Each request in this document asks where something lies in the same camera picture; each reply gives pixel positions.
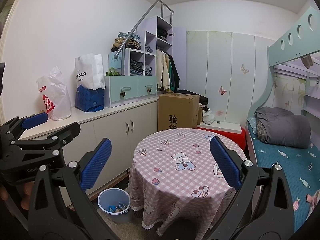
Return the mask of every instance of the red cloth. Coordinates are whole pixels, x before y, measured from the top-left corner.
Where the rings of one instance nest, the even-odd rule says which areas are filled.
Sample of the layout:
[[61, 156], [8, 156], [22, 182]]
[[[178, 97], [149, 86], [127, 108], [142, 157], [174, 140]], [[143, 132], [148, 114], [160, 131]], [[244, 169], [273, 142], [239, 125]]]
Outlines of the red cloth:
[[200, 128], [200, 127], [197, 127], [197, 129], [206, 130], [206, 131], [210, 131], [210, 132], [215, 132], [215, 133], [221, 134], [221, 135], [229, 138], [230, 140], [233, 140], [237, 145], [239, 145], [239, 147], [243, 151], [244, 151], [245, 147], [247, 146], [247, 141], [245, 140], [245, 130], [243, 128], [241, 128], [241, 134], [240, 133], [216, 131], [216, 130], [207, 129], [207, 128]]

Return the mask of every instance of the blue gripper pad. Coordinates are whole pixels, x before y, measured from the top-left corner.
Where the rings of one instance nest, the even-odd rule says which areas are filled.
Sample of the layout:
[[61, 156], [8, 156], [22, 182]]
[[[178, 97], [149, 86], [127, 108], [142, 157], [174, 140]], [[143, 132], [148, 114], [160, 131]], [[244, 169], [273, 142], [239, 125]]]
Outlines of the blue gripper pad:
[[33, 127], [36, 127], [42, 123], [47, 122], [47, 120], [48, 120], [47, 113], [36, 114], [24, 120], [24, 122], [22, 123], [22, 128], [29, 130]]
[[238, 190], [241, 186], [240, 171], [215, 137], [210, 141], [210, 151], [229, 186]]
[[111, 141], [106, 139], [81, 173], [80, 187], [83, 191], [92, 188], [111, 155]]

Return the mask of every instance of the yellow butterfly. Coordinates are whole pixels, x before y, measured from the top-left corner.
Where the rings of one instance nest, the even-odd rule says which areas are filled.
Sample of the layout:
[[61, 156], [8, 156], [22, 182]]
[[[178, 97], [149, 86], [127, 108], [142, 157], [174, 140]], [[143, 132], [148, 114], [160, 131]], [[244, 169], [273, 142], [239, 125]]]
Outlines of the yellow butterfly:
[[242, 71], [244, 74], [247, 74], [247, 73], [249, 72], [248, 69], [245, 69], [245, 68], [244, 68], [244, 64], [242, 64], [242, 66], [241, 66], [241, 71]]

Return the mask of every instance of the white plastic bag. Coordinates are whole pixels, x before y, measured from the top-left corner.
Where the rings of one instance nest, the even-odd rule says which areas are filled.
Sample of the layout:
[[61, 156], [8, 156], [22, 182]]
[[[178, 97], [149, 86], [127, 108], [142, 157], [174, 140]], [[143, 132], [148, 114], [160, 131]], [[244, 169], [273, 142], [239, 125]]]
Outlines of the white plastic bag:
[[94, 55], [91, 53], [80, 56], [75, 59], [75, 62], [77, 87], [82, 85], [84, 88], [93, 90], [106, 88], [101, 54]]
[[54, 67], [49, 76], [42, 76], [36, 81], [45, 104], [45, 112], [55, 121], [71, 115], [71, 101], [67, 86], [58, 67]]
[[207, 113], [203, 110], [202, 120], [205, 124], [212, 124], [214, 122], [215, 117], [210, 109], [208, 109]]

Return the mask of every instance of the stack of folded clothes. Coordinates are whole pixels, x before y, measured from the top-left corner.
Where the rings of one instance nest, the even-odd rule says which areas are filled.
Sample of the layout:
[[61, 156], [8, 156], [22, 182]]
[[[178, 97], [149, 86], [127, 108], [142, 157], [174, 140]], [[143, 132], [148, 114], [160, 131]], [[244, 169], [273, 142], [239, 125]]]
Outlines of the stack of folded clothes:
[[142, 76], [143, 75], [143, 62], [130, 59], [130, 75]]
[[144, 66], [144, 74], [145, 76], [151, 76], [152, 67], [149, 65]]
[[[118, 35], [118, 38], [115, 39], [115, 43], [112, 45], [111, 51], [112, 52], [117, 51], [127, 36], [128, 36], [127, 33], [120, 33]], [[127, 41], [127, 44], [125, 45], [125, 47], [131, 48], [131, 49], [141, 49], [141, 43], [139, 42], [139, 39], [140, 39], [139, 35], [132, 34], [131, 38]]]
[[164, 29], [157, 29], [157, 37], [161, 40], [167, 41], [168, 32]]
[[149, 44], [146, 44], [146, 52], [150, 52], [150, 53], [153, 52], [153, 49], [151, 49]]

